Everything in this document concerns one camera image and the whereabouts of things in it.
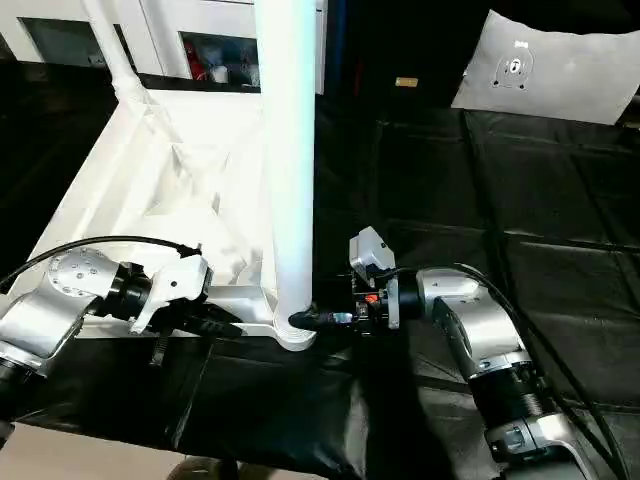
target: table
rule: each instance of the table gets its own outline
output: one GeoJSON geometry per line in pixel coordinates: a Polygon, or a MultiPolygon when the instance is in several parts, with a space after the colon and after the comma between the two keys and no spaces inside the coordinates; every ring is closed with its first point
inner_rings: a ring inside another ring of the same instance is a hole
{"type": "MultiPolygon", "coordinates": [[[[13,63],[0,75],[6,271],[30,252],[115,97],[102,71],[13,63]]],[[[639,154],[632,130],[318,97],[314,296],[348,298],[335,274],[367,225],[400,265],[483,270],[559,348],[640,475],[639,154]]],[[[447,478],[452,468],[492,478],[442,335],[404,326],[374,342],[321,338],[301,353],[270,339],[178,338],[160,370],[148,366],[148,340],[76,340],[20,421],[328,478],[447,478]]]]}

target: black cable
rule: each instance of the black cable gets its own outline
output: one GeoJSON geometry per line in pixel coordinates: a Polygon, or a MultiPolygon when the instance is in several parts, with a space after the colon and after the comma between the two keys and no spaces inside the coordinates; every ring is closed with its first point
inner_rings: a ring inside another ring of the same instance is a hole
{"type": "Polygon", "coordinates": [[[5,283],[10,281],[12,278],[17,277],[21,273],[29,270],[34,265],[37,265],[38,263],[48,258],[51,258],[54,255],[63,253],[67,250],[70,250],[76,247],[93,245],[94,243],[111,243],[111,242],[149,243],[152,245],[160,245],[162,247],[173,248],[180,254],[181,257],[200,253],[200,250],[198,249],[191,248],[186,245],[181,245],[179,243],[171,242],[169,240],[162,240],[160,238],[138,237],[133,235],[113,235],[113,236],[104,236],[104,237],[83,238],[82,240],[76,240],[74,242],[65,243],[64,245],[60,245],[59,247],[52,248],[51,250],[47,250],[46,252],[33,257],[31,260],[25,262],[20,267],[16,268],[13,272],[3,277],[0,280],[0,287],[2,287],[5,283]]]}
{"type": "MultiPolygon", "coordinates": [[[[496,297],[498,297],[497,300],[501,304],[501,306],[507,311],[507,313],[510,313],[510,315],[516,320],[517,323],[520,324],[521,328],[519,330],[522,330],[522,327],[524,327],[528,331],[533,333],[533,335],[542,344],[542,347],[547,351],[549,356],[556,363],[556,365],[558,366],[558,368],[560,369],[564,377],[569,381],[569,384],[578,394],[578,398],[585,405],[585,408],[589,411],[591,416],[596,421],[596,424],[598,425],[598,428],[602,432],[602,435],[604,436],[605,441],[607,442],[607,445],[609,445],[609,450],[607,450],[604,447],[600,439],[596,437],[596,435],[589,429],[586,423],[575,413],[575,411],[573,411],[573,409],[562,398],[562,396],[555,389],[555,387],[552,386],[551,393],[554,397],[554,400],[556,401],[560,409],[563,412],[565,412],[565,414],[570,418],[572,422],[574,422],[576,427],[585,436],[587,441],[589,441],[589,443],[598,452],[598,454],[602,456],[602,458],[607,463],[607,465],[609,465],[609,467],[614,472],[614,474],[621,480],[628,480],[630,478],[629,471],[628,471],[626,462],[624,461],[622,452],[620,450],[620,446],[618,445],[618,442],[616,441],[615,436],[613,435],[613,432],[611,432],[609,425],[604,420],[604,417],[602,416],[600,409],[597,407],[597,405],[595,405],[591,401],[591,398],[587,394],[585,388],[582,386],[580,381],[575,377],[575,375],[573,374],[571,369],[568,367],[568,365],[564,362],[564,360],[562,360],[562,357],[558,354],[553,344],[542,333],[542,331],[538,328],[538,326],[529,318],[529,316],[521,309],[516,309],[498,287],[496,287],[485,275],[475,270],[474,268],[471,268],[467,265],[460,264],[460,263],[455,263],[453,266],[430,265],[422,268],[443,268],[443,269],[450,268],[450,269],[458,270],[460,272],[463,272],[469,275],[474,280],[478,281],[481,284],[484,284],[490,291],[494,293],[496,297]]],[[[411,268],[411,267],[398,267],[382,273],[380,276],[378,276],[378,278],[388,279],[404,271],[417,271],[417,269],[411,268]]],[[[534,345],[531,343],[528,336],[523,335],[523,333],[524,332],[522,331],[520,332],[522,341],[525,343],[528,353],[533,358],[535,363],[538,366],[541,366],[542,363],[538,355],[535,353],[534,345]]]]}

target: white cabinet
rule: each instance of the white cabinet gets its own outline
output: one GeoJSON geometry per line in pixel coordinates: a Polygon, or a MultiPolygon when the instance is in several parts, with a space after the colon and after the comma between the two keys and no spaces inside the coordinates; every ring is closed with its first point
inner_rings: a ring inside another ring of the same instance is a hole
{"type": "MultiPolygon", "coordinates": [[[[105,6],[138,72],[161,75],[141,6],[131,0],[105,6]]],[[[100,66],[104,60],[81,0],[3,0],[0,33],[19,61],[100,66]]]]}
{"type": "MultiPolygon", "coordinates": [[[[86,66],[103,61],[82,0],[2,3],[0,34],[18,60],[86,66]]],[[[259,82],[252,0],[104,3],[138,72],[231,84],[259,82]]],[[[317,93],[324,84],[326,16],[326,0],[316,0],[317,93]]]]}
{"type": "MultiPolygon", "coordinates": [[[[213,81],[257,83],[252,1],[140,1],[165,75],[194,78],[202,74],[213,81]]],[[[273,3],[273,8],[277,8],[277,2],[273,3]]],[[[326,5],[325,0],[318,0],[315,58],[318,93],[322,93],[324,84],[325,36],[326,5]]]]}

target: robotic arm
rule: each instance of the robotic arm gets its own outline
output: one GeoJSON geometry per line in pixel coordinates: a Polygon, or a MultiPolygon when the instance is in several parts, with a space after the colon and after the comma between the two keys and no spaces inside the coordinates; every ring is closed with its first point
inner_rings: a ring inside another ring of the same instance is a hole
{"type": "Polygon", "coordinates": [[[509,314],[485,285],[442,268],[419,270],[399,282],[385,273],[395,272],[394,254],[371,227],[351,239],[349,251],[355,313],[311,310],[293,315],[292,325],[372,335],[398,329],[401,312],[426,317],[443,330],[469,384],[502,478],[598,478],[572,425],[546,393],[509,314]]]}
{"type": "Polygon", "coordinates": [[[88,314],[131,321],[132,333],[159,331],[151,361],[156,365],[174,328],[204,336],[242,334],[224,321],[235,317],[204,303],[212,271],[200,252],[182,255],[148,278],[141,265],[114,262],[98,250],[67,250],[52,258],[35,290],[0,312],[0,447],[30,384],[48,375],[88,314]]]}
{"type": "MultiPolygon", "coordinates": [[[[46,377],[88,315],[131,321],[130,330],[160,332],[151,364],[162,361],[173,329],[240,336],[237,321],[205,303],[212,271],[199,250],[179,250],[152,278],[91,248],[54,256],[38,287],[0,312],[0,447],[29,382],[46,377]]],[[[506,480],[596,480],[558,411],[508,312],[481,275],[432,268],[399,277],[393,251],[368,227],[349,245],[353,312],[294,314],[306,330],[347,329],[376,335],[400,328],[401,315],[426,317],[445,333],[485,425],[485,439],[506,480]]]]}

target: white cylindrical column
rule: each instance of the white cylindrical column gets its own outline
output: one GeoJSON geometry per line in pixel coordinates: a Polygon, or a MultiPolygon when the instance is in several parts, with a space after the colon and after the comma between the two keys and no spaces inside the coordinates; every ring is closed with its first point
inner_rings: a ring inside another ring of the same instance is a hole
{"type": "Polygon", "coordinates": [[[144,102],[146,89],[129,65],[113,23],[107,18],[103,3],[105,1],[108,0],[82,0],[82,3],[89,16],[91,29],[111,71],[116,96],[121,102],[127,100],[144,102]]]}
{"type": "Polygon", "coordinates": [[[315,0],[256,0],[255,13],[278,289],[274,322],[286,347],[302,350],[314,334],[288,319],[311,303],[315,0]]]}

